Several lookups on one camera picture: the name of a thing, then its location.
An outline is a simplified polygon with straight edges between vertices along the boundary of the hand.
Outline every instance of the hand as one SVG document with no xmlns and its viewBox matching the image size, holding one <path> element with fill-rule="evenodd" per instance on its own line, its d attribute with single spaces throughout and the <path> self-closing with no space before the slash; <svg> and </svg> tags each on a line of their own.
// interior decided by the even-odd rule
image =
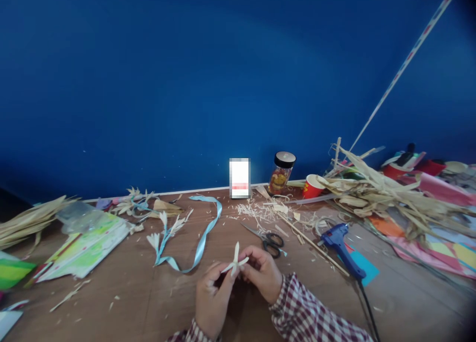
<svg viewBox="0 0 476 342">
<path fill-rule="evenodd" d="M 238 261 L 246 257 L 249 257 L 249 264 L 240 266 L 245 280 L 251 281 L 270 305 L 275 304 L 281 292 L 283 274 L 276 266 L 273 257 L 254 245 L 245 248 L 238 256 Z"/>
<path fill-rule="evenodd" d="M 216 340 L 223 328 L 228 300 L 238 275 L 237 271 L 232 277 L 229 270 L 220 288 L 216 287 L 215 282 L 227 266 L 228 263 L 214 263 L 197 283 L 195 321 L 211 340 Z"/>
</svg>

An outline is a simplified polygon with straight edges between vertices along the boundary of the blue glue gun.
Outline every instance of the blue glue gun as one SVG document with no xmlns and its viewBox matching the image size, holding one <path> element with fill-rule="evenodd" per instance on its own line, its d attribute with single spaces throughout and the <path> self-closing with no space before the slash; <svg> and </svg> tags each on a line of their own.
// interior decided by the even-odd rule
<svg viewBox="0 0 476 342">
<path fill-rule="evenodd" d="M 351 258 L 344 244 L 344 235 L 349 232 L 347 224 L 340 223 L 321 235 L 321 241 L 318 245 L 325 244 L 327 247 L 334 248 L 339 253 L 344 265 L 351 275 L 357 280 L 362 280 L 367 276 L 364 270 L 359 268 Z"/>
</svg>

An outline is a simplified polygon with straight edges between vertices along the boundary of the black lid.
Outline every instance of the black lid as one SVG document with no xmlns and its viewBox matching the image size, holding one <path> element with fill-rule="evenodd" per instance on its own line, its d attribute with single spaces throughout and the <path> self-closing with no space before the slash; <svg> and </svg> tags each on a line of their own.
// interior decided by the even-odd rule
<svg viewBox="0 0 476 342">
<path fill-rule="evenodd" d="M 296 156 L 287 151 L 279 151 L 274 156 L 274 163 L 276 166 L 279 166 L 283 169 L 292 168 L 294 166 L 294 162 L 296 162 Z"/>
</svg>

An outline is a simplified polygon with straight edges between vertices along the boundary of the phone screen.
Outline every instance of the phone screen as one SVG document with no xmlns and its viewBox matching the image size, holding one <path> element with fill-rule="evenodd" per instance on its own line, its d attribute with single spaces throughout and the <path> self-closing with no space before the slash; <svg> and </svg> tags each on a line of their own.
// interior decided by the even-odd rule
<svg viewBox="0 0 476 342">
<path fill-rule="evenodd" d="M 251 198 L 249 169 L 249 159 L 230 159 L 230 198 Z"/>
</svg>

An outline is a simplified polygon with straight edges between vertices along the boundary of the light blue ribbon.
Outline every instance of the light blue ribbon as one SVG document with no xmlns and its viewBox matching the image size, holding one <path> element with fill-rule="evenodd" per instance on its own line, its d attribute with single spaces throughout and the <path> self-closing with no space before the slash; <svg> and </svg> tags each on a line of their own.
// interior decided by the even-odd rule
<svg viewBox="0 0 476 342">
<path fill-rule="evenodd" d="M 222 204 L 218 202 L 218 200 L 214 197 L 193 196 L 189 198 L 194 201 L 215 202 L 217 204 L 217 217 L 208 224 L 207 229 L 202 235 L 200 241 L 198 242 L 197 251 L 195 253 L 195 260 L 193 261 L 192 267 L 190 269 L 180 270 L 174 258 L 162 256 L 162 252 L 164 251 L 165 244 L 170 238 L 170 228 L 164 232 L 164 238 L 162 239 L 162 243 L 160 244 L 160 249 L 156 249 L 157 259 L 155 261 L 155 265 L 160 265 L 163 262 L 167 262 L 172 268 L 184 274 L 192 271 L 193 268 L 195 268 L 200 262 L 200 260 L 202 259 L 203 251 L 205 250 L 205 243 L 207 241 L 207 235 L 213 229 L 213 227 L 215 226 L 215 223 L 218 221 L 218 218 L 220 218 L 220 214 L 222 213 Z"/>
</svg>

